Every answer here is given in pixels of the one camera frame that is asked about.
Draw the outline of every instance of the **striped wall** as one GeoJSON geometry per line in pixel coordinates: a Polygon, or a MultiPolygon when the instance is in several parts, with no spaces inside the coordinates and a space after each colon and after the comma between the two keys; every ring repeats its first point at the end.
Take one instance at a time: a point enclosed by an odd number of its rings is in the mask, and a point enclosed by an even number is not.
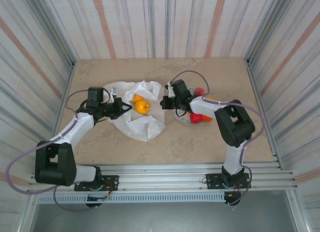
{"type": "MultiPolygon", "coordinates": [[[[15,157],[48,139],[70,74],[28,0],[0,0],[0,231],[17,231],[27,196],[13,191],[4,171],[15,157]]],[[[25,189],[34,155],[11,169],[25,189]]]]}
{"type": "Polygon", "coordinates": [[[76,59],[243,57],[277,0],[40,0],[76,59]]]}
{"type": "Polygon", "coordinates": [[[279,154],[320,231],[320,0],[288,0],[250,58],[279,154]]]}

